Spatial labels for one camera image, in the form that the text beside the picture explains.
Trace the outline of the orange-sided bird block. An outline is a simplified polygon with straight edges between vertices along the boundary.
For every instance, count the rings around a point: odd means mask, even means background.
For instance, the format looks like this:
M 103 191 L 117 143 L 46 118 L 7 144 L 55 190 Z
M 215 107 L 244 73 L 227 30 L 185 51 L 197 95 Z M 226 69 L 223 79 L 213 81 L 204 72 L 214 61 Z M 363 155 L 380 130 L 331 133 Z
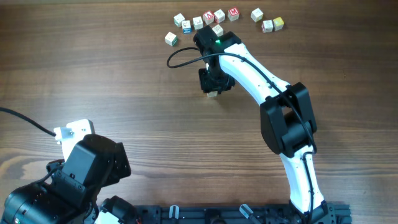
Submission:
M 212 97 L 216 97 L 218 95 L 217 91 L 211 91 L 209 93 L 207 93 L 207 97 L 212 98 Z

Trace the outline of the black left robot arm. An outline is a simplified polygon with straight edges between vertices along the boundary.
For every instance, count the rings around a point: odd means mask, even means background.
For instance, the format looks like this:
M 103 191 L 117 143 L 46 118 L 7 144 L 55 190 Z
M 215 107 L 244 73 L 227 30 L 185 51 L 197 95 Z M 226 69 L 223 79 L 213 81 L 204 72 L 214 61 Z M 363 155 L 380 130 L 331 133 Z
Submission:
M 1 223 L 140 223 L 136 208 L 117 196 L 96 203 L 103 187 L 131 175 L 121 142 L 86 135 L 67 160 L 46 169 L 45 177 L 9 194 Z

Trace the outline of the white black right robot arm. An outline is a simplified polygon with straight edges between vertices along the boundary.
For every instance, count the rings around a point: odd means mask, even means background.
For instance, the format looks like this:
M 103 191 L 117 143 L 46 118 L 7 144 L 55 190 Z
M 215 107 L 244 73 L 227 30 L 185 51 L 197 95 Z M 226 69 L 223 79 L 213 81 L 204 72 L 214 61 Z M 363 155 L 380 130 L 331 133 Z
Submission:
M 232 32 L 218 36 L 206 26 L 193 41 L 206 64 L 199 71 L 204 93 L 217 95 L 240 83 L 259 105 L 262 137 L 280 156 L 287 174 L 293 222 L 338 223 L 317 184 L 313 165 L 317 125 L 307 88 L 271 74 Z

